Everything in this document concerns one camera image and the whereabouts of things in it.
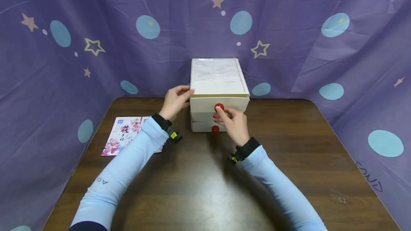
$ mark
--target purple curtain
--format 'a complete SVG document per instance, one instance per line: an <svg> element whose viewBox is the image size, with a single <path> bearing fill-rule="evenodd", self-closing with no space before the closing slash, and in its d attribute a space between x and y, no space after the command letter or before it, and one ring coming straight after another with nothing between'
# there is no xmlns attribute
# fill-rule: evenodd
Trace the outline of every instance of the purple curtain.
<svg viewBox="0 0 411 231"><path fill-rule="evenodd" d="M410 20L410 0L0 0L0 230L41 229L115 98L205 57L239 58L252 98L313 101L406 230Z"/></svg>

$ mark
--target star pattern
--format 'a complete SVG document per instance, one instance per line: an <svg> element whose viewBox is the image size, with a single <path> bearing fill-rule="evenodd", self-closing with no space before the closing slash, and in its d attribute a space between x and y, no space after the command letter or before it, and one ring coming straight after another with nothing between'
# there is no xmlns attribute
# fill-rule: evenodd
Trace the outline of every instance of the star pattern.
<svg viewBox="0 0 411 231"><path fill-rule="evenodd" d="M396 88L398 85L400 85L402 83L402 81L404 80L405 77L403 77L402 79L397 80L397 82L394 84L394 87Z"/></svg>
<svg viewBox="0 0 411 231"><path fill-rule="evenodd" d="M88 38L84 38L86 40L86 47L84 48L84 51L90 51L92 52L95 56L98 55L98 52L105 52L105 50L100 46L100 40L91 40ZM97 44L98 49L94 50L92 48L90 48L90 43L92 44Z"/></svg>
<svg viewBox="0 0 411 231"><path fill-rule="evenodd" d="M267 48L268 48L269 46L270 46L270 44L263 44L263 43L261 42L261 40L259 40L258 43L257 43L257 46L256 46L255 48L252 48L252 49L251 49L251 52L254 53L254 59L257 58L257 57L259 57L260 55L262 55L262 56L267 56ZM258 53L258 52L257 52L257 49L258 49L259 47L264 47L262 53Z"/></svg>
<svg viewBox="0 0 411 231"><path fill-rule="evenodd" d="M212 1L213 1L213 3L214 3L213 8L214 8L214 7L218 7L219 9L221 9L221 3L222 3L224 0L212 0Z"/></svg>
<svg viewBox="0 0 411 231"><path fill-rule="evenodd" d="M90 78L90 74L91 74L91 72L88 70L88 68L84 69L84 76L87 76L87 77Z"/></svg>
<svg viewBox="0 0 411 231"><path fill-rule="evenodd" d="M34 17L27 17L27 15L23 14L24 20L21 21L24 25L27 25L27 27L30 29L31 32L33 32L34 29L38 29L37 25L34 23Z"/></svg>

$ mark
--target box lid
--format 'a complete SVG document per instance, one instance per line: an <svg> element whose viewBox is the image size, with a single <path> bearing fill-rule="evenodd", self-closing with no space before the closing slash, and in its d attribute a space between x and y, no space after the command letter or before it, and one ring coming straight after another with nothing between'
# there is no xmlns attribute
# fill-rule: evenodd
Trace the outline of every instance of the box lid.
<svg viewBox="0 0 411 231"><path fill-rule="evenodd" d="M195 89L194 96L250 96L236 58L192 59L190 86Z"/></svg>

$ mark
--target smartwatch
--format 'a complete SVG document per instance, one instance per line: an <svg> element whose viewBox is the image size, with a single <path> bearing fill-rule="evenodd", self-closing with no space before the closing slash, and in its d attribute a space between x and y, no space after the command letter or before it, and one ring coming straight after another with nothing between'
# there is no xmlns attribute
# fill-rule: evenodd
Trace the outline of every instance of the smartwatch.
<svg viewBox="0 0 411 231"><path fill-rule="evenodd" d="M171 125L173 125L171 121L166 120L159 114L153 114L151 117L153 118L155 122L157 122L160 128L163 129L168 134L168 136L170 137L171 141L174 144L180 142L180 140L182 139L182 136L180 133L178 133L177 131L174 131L171 128Z"/></svg>
<svg viewBox="0 0 411 231"><path fill-rule="evenodd" d="M242 147L235 147L237 152L231 153L227 160L232 164L235 165L238 161L243 161L252 152L254 152L257 147L260 146L260 143L254 138L251 137L248 142L245 143Z"/></svg>

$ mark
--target hand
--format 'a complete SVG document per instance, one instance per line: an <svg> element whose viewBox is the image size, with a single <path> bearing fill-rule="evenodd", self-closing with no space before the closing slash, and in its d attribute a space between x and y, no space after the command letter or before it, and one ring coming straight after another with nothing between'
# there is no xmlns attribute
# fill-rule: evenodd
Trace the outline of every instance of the hand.
<svg viewBox="0 0 411 231"><path fill-rule="evenodd" d="M227 133L235 144L239 147L245 145L250 140L246 115L229 107L225 107L223 110L217 106L215 109L217 112L213 116L213 121L225 126Z"/></svg>
<svg viewBox="0 0 411 231"><path fill-rule="evenodd" d="M181 109L190 105L187 100L194 94L194 89L190 89L190 86L176 86L170 88L164 98L163 108L159 112L159 115L171 122L174 121L177 114Z"/></svg>

